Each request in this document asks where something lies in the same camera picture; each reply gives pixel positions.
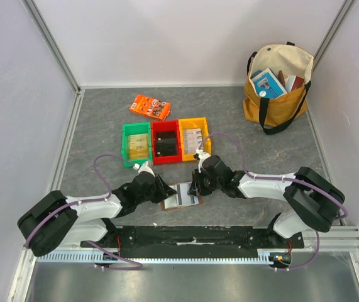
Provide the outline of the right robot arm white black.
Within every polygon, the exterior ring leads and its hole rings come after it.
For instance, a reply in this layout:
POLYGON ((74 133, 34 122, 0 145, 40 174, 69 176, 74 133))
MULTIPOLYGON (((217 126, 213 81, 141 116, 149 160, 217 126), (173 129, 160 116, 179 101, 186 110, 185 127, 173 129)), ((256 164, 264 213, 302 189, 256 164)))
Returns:
POLYGON ((288 202, 290 211, 275 215, 267 227, 267 243, 275 248, 308 229, 329 232, 345 201, 339 189, 308 167, 276 176, 232 171, 219 156, 202 150, 194 158, 198 167, 192 173, 188 191, 192 196, 208 196, 220 190, 230 198, 288 202))

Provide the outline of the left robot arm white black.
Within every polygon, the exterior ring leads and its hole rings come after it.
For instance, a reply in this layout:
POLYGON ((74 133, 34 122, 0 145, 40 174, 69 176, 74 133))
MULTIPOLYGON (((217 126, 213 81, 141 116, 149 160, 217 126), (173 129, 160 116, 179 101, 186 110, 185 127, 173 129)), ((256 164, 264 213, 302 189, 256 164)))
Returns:
POLYGON ((26 212, 17 226, 25 247, 37 257, 86 240, 110 247, 116 240, 111 219, 131 214, 147 201, 158 204, 176 194, 158 174, 141 172, 131 182, 100 196, 74 198, 52 191, 26 212))

